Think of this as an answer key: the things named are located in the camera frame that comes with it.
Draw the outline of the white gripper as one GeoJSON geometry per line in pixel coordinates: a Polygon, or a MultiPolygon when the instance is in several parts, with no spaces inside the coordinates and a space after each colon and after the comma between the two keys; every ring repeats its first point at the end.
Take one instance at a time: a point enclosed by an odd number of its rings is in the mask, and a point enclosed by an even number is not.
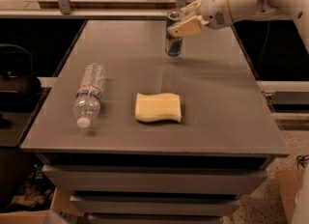
{"type": "Polygon", "coordinates": [[[198,34],[205,26],[218,30],[233,24],[229,12],[228,0],[196,0],[181,8],[181,11],[185,15],[200,15],[187,17],[171,25],[167,29],[167,32],[174,38],[198,34]]]}

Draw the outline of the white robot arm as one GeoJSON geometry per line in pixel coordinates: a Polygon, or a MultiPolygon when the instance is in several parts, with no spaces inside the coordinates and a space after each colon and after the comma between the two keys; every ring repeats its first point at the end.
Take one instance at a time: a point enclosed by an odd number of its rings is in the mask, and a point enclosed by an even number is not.
{"type": "Polygon", "coordinates": [[[167,31],[174,38],[191,36],[204,28],[218,30],[243,20],[290,18],[309,51],[309,0],[196,0],[181,9],[183,17],[167,31]]]}

